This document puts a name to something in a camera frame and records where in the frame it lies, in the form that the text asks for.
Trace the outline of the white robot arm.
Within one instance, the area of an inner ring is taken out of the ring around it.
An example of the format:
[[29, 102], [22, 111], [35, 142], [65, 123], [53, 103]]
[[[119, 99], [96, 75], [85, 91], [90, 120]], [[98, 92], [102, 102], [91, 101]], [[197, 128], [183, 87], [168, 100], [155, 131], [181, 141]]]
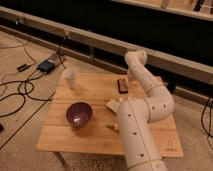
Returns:
[[128, 171], [168, 171], [149, 128], [150, 122], [167, 118], [174, 99], [165, 85], [146, 67], [144, 50], [125, 54], [128, 76], [146, 92], [142, 98], [125, 99], [118, 108], [118, 126]]

